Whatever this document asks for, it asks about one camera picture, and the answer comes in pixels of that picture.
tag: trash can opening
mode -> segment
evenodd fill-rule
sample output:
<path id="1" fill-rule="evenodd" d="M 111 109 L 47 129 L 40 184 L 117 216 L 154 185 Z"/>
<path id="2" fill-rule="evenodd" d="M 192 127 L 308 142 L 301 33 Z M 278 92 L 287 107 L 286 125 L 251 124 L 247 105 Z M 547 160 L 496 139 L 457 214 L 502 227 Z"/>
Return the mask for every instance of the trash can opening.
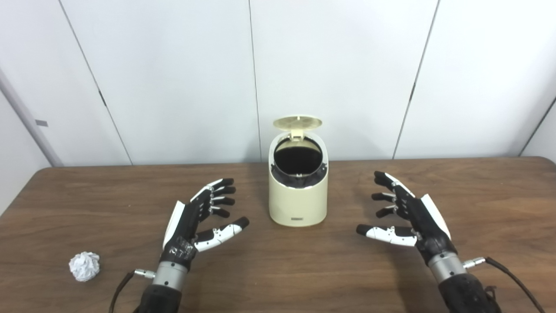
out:
<path id="1" fill-rule="evenodd" d="M 322 164 L 322 150 L 307 137 L 300 141 L 286 138 L 274 150 L 274 162 L 287 175 L 310 175 Z"/>

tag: metal wrist cylinder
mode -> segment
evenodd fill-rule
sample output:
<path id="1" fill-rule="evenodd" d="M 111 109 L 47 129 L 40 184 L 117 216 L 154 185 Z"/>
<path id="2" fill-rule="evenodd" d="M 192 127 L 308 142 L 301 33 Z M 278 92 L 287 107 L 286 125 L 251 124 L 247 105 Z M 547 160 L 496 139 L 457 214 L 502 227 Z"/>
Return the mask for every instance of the metal wrist cylinder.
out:
<path id="1" fill-rule="evenodd" d="M 156 270 L 152 284 L 166 286 L 181 292 L 185 285 L 186 276 L 187 268 L 185 266 L 174 262 L 162 261 L 158 264 L 158 270 Z"/>
<path id="2" fill-rule="evenodd" d="M 444 252 L 432 257 L 428 266 L 438 283 L 448 278 L 467 273 L 467 270 L 461 264 L 459 257 L 454 252 Z"/>

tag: wooden table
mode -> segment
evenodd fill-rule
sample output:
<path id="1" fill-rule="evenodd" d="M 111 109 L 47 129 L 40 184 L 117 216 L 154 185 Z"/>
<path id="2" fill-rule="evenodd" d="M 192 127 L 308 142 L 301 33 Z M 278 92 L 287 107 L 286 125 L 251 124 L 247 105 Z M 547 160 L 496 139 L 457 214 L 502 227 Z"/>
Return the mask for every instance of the wooden table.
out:
<path id="1" fill-rule="evenodd" d="M 415 194 L 430 193 L 462 260 L 491 256 L 509 267 L 547 312 L 556 312 L 556 166 L 542 158 L 332 162 L 328 217 L 317 226 L 275 224 L 267 209 L 266 164 L 50 168 L 38 172 L 0 218 L 0 312 L 106 312 L 126 272 L 156 269 L 176 200 L 221 177 L 236 180 L 232 219 L 251 225 L 197 255 L 183 312 L 446 312 L 414 248 L 355 233 L 378 220 L 386 171 Z M 223 224 L 211 217 L 200 229 Z M 68 261 L 101 256 L 101 272 L 76 282 Z M 472 269 L 496 285 L 504 312 L 534 312 L 500 271 Z M 131 312 L 150 282 L 135 277 L 116 313 Z"/>

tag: open lid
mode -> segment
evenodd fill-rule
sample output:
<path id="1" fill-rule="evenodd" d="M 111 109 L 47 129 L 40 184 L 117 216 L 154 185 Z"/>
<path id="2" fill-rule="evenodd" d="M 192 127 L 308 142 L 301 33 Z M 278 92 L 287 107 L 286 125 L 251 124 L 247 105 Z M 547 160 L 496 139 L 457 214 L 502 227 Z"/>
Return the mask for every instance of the open lid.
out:
<path id="1" fill-rule="evenodd" d="M 274 127 L 290 131 L 291 140 L 298 141 L 303 140 L 305 137 L 303 135 L 304 130 L 311 130 L 322 125 L 322 121 L 318 118 L 306 115 L 292 115 L 286 116 L 285 118 L 277 119 L 274 121 Z"/>

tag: black forearm sleeve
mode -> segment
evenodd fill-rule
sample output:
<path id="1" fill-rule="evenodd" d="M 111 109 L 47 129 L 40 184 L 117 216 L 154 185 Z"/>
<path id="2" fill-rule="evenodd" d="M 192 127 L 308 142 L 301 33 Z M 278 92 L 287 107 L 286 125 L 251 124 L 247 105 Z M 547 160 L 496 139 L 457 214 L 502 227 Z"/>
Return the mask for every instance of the black forearm sleeve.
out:
<path id="1" fill-rule="evenodd" d="M 141 296 L 141 304 L 133 313 L 176 313 L 181 292 L 160 285 L 149 285 Z"/>
<path id="2" fill-rule="evenodd" d="M 473 275 L 455 275 L 438 285 L 450 313 L 498 313 L 494 299 L 487 297 L 483 285 Z"/>

